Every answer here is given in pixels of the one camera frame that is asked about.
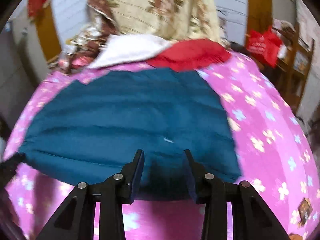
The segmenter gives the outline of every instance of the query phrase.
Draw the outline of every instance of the metal screw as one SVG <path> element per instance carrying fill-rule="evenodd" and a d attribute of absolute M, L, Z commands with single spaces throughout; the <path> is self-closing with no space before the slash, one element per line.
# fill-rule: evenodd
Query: metal screw
<path fill-rule="evenodd" d="M 241 182 L 242 187 L 250 187 L 250 182 L 244 180 Z"/>
<path fill-rule="evenodd" d="M 121 173 L 117 173 L 117 174 L 113 175 L 113 178 L 115 180 L 121 180 L 123 178 L 123 175 Z"/>
<path fill-rule="evenodd" d="M 212 173 L 207 173 L 204 177 L 206 179 L 214 179 L 214 175 Z"/>
<path fill-rule="evenodd" d="M 83 188 L 85 188 L 87 186 L 87 184 L 85 183 L 85 182 L 80 182 L 79 184 L 78 184 L 78 188 L 79 189 L 83 189 Z"/>

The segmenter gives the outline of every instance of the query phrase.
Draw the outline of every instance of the red bag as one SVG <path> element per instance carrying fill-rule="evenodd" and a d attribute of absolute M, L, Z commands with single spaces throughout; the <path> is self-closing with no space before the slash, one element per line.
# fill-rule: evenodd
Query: red bag
<path fill-rule="evenodd" d="M 281 44 L 281 39 L 269 27 L 263 34 L 251 30 L 246 49 L 260 63 L 275 67 Z"/>

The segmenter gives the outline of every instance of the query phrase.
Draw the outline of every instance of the pink cloth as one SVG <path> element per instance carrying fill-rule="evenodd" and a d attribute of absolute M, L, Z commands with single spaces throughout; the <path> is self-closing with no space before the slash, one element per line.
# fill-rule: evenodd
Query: pink cloth
<path fill-rule="evenodd" d="M 101 70 L 84 70 L 74 76 L 54 72 L 45 79 L 27 104 L 9 139 L 5 157 L 19 149 L 25 132 L 41 108 L 73 80 L 89 83 L 109 71 L 140 71 L 146 63 L 131 63 Z M 307 237 L 319 222 L 320 189 L 313 155 L 290 108 L 257 65 L 242 54 L 232 53 L 225 63 L 211 64 L 199 75 L 220 95 L 228 113 L 236 152 L 247 180 L 261 194 L 288 233 Z M 26 164 L 7 187 L 20 217 L 20 226 L 34 239 L 72 186 L 51 179 Z M 313 212 L 307 225 L 298 228 L 297 213 L 303 197 Z M 99 207 L 94 239 L 99 238 Z M 191 200 L 175 202 L 135 201 L 123 205 L 128 240 L 194 240 L 200 238 L 204 206 Z M 228 239 L 232 239 L 231 206 L 228 205 Z"/>

